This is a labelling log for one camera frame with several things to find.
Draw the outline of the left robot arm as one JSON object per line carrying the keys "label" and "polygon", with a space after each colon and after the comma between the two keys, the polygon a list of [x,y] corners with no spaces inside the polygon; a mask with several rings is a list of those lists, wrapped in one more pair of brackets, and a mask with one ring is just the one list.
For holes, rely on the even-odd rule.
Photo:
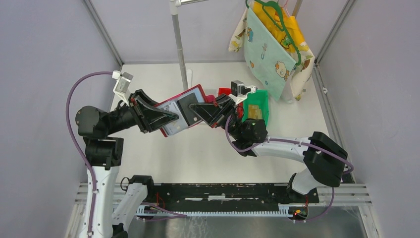
{"label": "left robot arm", "polygon": [[141,203],[156,195],[151,176],[134,175],[124,197],[113,209],[114,190],[122,162],[124,139],[111,134],[137,126],[142,133],[154,132],[179,119],[179,115],[157,108],[157,102],[140,89],[122,99],[111,112],[93,106],[76,115],[78,134],[85,142],[82,157],[88,168],[88,195],[81,238],[126,238]]}

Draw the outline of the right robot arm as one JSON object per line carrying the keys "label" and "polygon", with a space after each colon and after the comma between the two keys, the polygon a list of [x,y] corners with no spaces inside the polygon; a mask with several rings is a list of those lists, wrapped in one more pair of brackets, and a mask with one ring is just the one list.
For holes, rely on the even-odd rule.
{"label": "right robot arm", "polygon": [[210,127],[223,128],[231,147],[244,157],[272,156],[304,164],[305,169],[288,182],[290,201],[299,202],[322,185],[339,187],[342,176],[353,170],[347,152],[322,132],[301,138],[272,137],[263,119],[242,120],[237,108],[246,98],[222,94],[211,103],[193,103],[189,108]]}

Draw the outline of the dark grey credit card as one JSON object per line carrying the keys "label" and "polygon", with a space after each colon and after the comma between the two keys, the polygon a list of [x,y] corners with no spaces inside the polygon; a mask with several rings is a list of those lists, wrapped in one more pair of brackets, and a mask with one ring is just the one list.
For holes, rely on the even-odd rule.
{"label": "dark grey credit card", "polygon": [[192,126],[200,121],[200,118],[189,107],[191,104],[198,103],[197,95],[195,93],[185,94],[176,101],[179,110],[188,126]]}

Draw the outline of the red leather card holder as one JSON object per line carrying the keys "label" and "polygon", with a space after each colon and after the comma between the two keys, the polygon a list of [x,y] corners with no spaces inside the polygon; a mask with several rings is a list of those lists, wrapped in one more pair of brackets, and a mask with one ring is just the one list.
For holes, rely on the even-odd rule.
{"label": "red leather card holder", "polygon": [[189,108],[189,105],[207,102],[208,99],[201,84],[197,84],[181,94],[158,103],[155,108],[175,113],[179,116],[179,119],[166,124],[160,129],[164,137],[175,135],[203,122],[203,120]]}

